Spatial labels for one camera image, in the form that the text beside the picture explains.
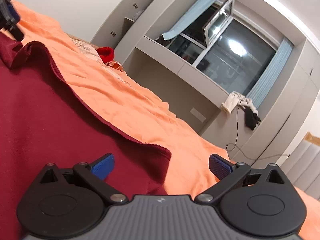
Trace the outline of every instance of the blue textured pad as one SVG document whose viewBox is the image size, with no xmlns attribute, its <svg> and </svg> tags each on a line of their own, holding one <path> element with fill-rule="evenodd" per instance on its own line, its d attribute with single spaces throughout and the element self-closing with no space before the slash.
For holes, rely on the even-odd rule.
<svg viewBox="0 0 320 240">
<path fill-rule="evenodd" d="M 102 161 L 92 166 L 91 173 L 99 179 L 104 180 L 115 167 L 115 158 L 112 154 L 108 155 Z"/>
<path fill-rule="evenodd" d="M 218 159 L 213 154 L 209 158 L 209 169 L 220 180 L 232 172 L 232 167 L 228 163 Z"/>
</svg>

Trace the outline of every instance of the light blue curtain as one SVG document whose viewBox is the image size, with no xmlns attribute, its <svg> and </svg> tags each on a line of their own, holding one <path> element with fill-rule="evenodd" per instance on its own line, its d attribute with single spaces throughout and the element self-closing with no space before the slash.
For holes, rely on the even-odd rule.
<svg viewBox="0 0 320 240">
<path fill-rule="evenodd" d="M 266 70 L 247 94 L 247 98 L 252 100 L 252 103 L 256 108 L 260 106 L 269 93 L 281 70 L 287 63 L 292 49 L 293 44 L 287 38 L 284 38 Z"/>
<path fill-rule="evenodd" d="M 197 0 L 169 31 L 162 33 L 164 40 L 167 41 L 173 39 L 175 36 L 183 32 L 215 1 L 216 0 Z"/>
</svg>

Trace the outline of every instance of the blue gripper pad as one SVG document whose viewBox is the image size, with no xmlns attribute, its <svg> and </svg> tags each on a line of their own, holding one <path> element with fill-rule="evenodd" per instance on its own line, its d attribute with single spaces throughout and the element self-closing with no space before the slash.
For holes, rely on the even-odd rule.
<svg viewBox="0 0 320 240">
<path fill-rule="evenodd" d="M 220 180 L 228 176 L 236 169 L 236 166 L 217 154 L 212 154 L 209 158 L 210 171 Z"/>
<path fill-rule="evenodd" d="M 104 180 L 115 167 L 115 158 L 111 153 L 108 153 L 91 163 L 90 166 L 91 173 Z"/>
</svg>

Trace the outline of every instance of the window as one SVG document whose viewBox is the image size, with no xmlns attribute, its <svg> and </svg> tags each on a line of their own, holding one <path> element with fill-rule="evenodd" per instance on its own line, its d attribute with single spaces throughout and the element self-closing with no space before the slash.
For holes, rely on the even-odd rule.
<svg viewBox="0 0 320 240">
<path fill-rule="evenodd" d="M 169 49 L 227 92 L 247 95 L 276 51 L 233 18 L 234 0 L 210 6 Z"/>
</svg>

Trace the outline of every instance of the wooden bed edge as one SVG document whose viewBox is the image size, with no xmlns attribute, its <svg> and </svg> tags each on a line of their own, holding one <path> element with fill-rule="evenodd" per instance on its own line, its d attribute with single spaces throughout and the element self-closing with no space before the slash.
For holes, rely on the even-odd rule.
<svg viewBox="0 0 320 240">
<path fill-rule="evenodd" d="M 307 132 L 303 139 L 314 145 L 320 146 L 320 138 L 315 135 L 312 135 L 311 132 Z"/>
<path fill-rule="evenodd" d="M 100 48 L 100 47 L 98 47 L 98 46 L 96 46 L 96 45 L 94 45 L 94 44 L 92 44 L 92 43 L 90 43 L 90 42 L 87 42 L 87 41 L 85 41 L 85 40 L 82 40 L 82 39 L 80 39 L 80 38 L 78 38 L 78 37 L 76 37 L 76 36 L 73 36 L 73 35 L 68 34 L 68 33 L 66 33 L 66 34 L 67 34 L 70 38 L 72 38 L 72 39 L 74 39 L 74 40 L 76 40 L 76 41 L 82 41 L 82 42 L 85 42 L 85 43 L 91 45 L 94 49 Z"/>
</svg>

